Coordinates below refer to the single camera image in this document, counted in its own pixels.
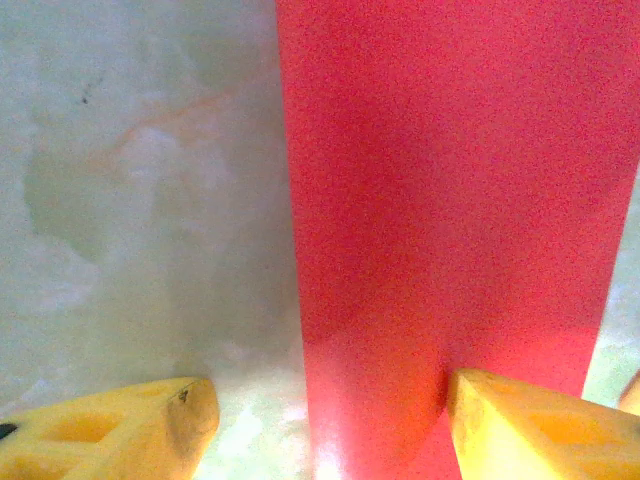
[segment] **white floor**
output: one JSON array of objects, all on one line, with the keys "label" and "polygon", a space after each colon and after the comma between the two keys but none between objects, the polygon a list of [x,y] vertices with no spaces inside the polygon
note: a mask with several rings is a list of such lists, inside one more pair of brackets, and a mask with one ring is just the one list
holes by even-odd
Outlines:
[{"label": "white floor", "polygon": [[[198,479],[309,478],[271,0],[0,2],[0,416],[211,375]],[[640,366],[640,192],[585,397]]]}]

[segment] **black object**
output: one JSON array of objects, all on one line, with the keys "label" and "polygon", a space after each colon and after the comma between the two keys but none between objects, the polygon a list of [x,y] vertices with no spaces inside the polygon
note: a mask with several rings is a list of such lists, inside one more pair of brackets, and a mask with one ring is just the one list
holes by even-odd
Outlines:
[{"label": "black object", "polygon": [[8,437],[18,429],[18,426],[13,423],[1,423],[0,424],[0,440]]}]

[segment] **red pillar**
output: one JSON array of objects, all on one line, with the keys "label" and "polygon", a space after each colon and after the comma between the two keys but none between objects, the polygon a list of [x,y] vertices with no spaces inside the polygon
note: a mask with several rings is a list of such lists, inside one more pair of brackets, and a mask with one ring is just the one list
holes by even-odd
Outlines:
[{"label": "red pillar", "polygon": [[637,10],[278,1],[316,472],[458,478],[458,366],[580,394],[640,153]]}]

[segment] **red panel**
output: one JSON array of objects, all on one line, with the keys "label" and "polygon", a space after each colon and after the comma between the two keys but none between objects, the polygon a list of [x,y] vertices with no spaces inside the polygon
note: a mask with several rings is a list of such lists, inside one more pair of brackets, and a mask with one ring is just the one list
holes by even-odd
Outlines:
[{"label": "red panel", "polygon": [[631,5],[279,0],[318,478],[457,478],[457,366],[580,394],[640,153]]}]

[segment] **yellow plastic piece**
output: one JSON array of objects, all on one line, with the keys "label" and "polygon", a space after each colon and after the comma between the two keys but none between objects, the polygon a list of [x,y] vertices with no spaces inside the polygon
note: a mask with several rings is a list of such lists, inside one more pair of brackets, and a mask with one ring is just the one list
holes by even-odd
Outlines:
[{"label": "yellow plastic piece", "polygon": [[640,479],[640,417],[481,370],[449,385],[464,480]]},{"label": "yellow plastic piece", "polygon": [[620,397],[618,408],[627,413],[640,415],[640,370],[631,379],[629,386]]},{"label": "yellow plastic piece", "polygon": [[112,390],[2,420],[0,480],[183,480],[218,428],[209,380]]}]

